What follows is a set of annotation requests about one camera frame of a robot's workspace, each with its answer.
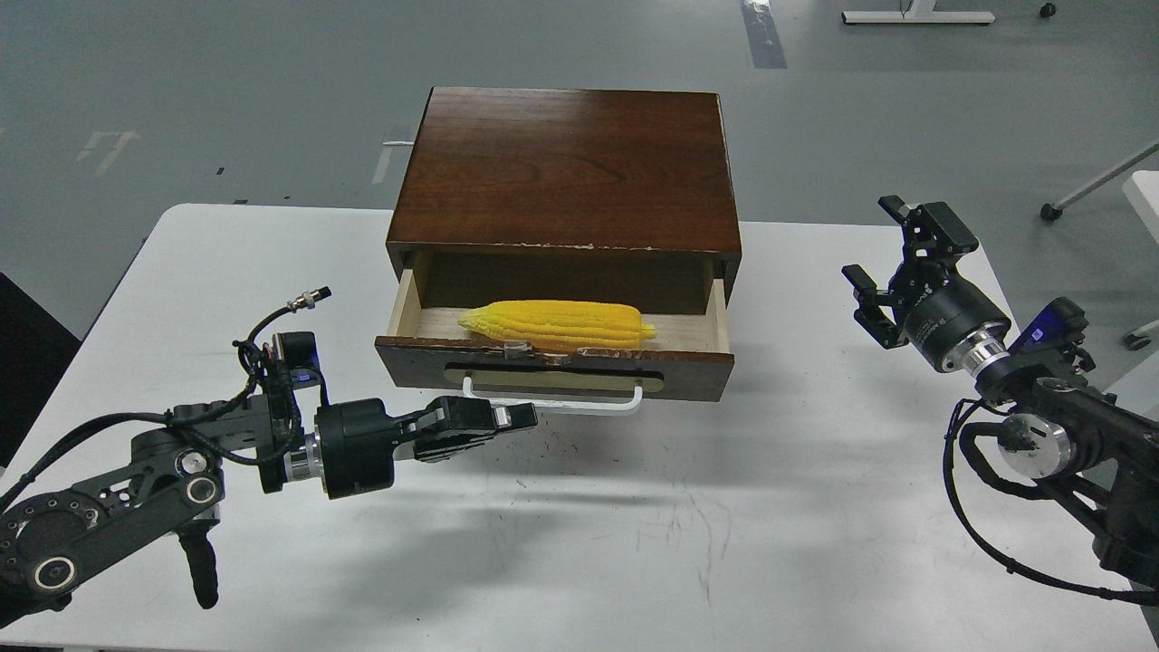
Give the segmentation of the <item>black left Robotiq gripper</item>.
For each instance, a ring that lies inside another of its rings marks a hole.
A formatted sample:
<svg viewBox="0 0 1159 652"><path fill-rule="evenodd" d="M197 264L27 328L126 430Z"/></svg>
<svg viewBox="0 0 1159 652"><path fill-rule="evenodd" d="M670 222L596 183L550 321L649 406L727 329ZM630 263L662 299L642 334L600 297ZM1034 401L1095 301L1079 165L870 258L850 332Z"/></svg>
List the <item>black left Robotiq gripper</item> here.
<svg viewBox="0 0 1159 652"><path fill-rule="evenodd" d="M423 417L415 461L433 464L509 432L538 425L531 403L504 405L489 400L443 396ZM328 499L388 490L395 483L395 449L417 437L413 427L423 411L391 417L382 400L356 400L320 406L315 428Z"/></svg>

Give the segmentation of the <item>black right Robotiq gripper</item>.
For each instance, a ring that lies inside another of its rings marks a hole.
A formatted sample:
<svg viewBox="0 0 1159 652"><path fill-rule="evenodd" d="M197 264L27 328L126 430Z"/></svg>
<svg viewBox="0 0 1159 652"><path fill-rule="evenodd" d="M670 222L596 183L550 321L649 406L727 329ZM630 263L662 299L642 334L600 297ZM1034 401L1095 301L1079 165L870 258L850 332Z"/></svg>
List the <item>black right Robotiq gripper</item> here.
<svg viewBox="0 0 1159 652"><path fill-rule="evenodd" d="M1009 334L1009 315L957 272L962 257L976 252L981 240L943 202L907 204L901 197L880 197L903 230L902 263L892 276L892 292L881 292L860 264L841 268L853 288L858 325L883 350L914 345L940 374L960 368L952 351L975 331L997 340Z"/></svg>

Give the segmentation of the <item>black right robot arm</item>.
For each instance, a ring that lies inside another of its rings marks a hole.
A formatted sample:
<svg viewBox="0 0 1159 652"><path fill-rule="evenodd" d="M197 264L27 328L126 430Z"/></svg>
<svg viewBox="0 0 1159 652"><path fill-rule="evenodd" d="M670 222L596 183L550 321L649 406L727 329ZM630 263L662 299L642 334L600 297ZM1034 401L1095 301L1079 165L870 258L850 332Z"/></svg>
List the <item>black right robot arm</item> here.
<svg viewBox="0 0 1159 652"><path fill-rule="evenodd" d="M1058 296L1007 345L1011 318L958 271L981 240L943 202L881 197L903 234L902 261L885 290L861 265L843 268L854 321L885 350L914 346L940 374L964 371L976 398L960 400L943 435L941 475L953 515L1006 572L1088 598L1156 606L1156 422L1092 387L1084 350L1088 322ZM1054 501L1092 535L1102 570L1135 589L1099 589L1014 561L974 529L953 477L961 455L992 490Z"/></svg>

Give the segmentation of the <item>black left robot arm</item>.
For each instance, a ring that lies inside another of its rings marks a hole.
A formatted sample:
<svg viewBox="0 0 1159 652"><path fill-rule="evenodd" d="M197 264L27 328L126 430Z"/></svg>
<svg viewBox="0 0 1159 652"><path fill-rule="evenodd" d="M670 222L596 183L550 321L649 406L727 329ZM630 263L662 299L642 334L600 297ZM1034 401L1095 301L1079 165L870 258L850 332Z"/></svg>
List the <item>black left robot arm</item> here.
<svg viewBox="0 0 1159 652"><path fill-rule="evenodd" d="M444 461L509 432L537 425L530 403L442 396L392 417L382 400L331 404L309 331L262 331L315 308L327 286L289 300L235 342L245 387L231 400L163 413L107 413L61 437L3 493L3 627L37 611L61 611L83 583L156 539L175 535L199 606L218 602L216 550L207 533L226 495L224 462L256 470L267 493L320 479L328 498L387 490L395 462ZM24 498L34 479L93 435L127 422L150 424L129 442L129 463L59 491Z"/></svg>

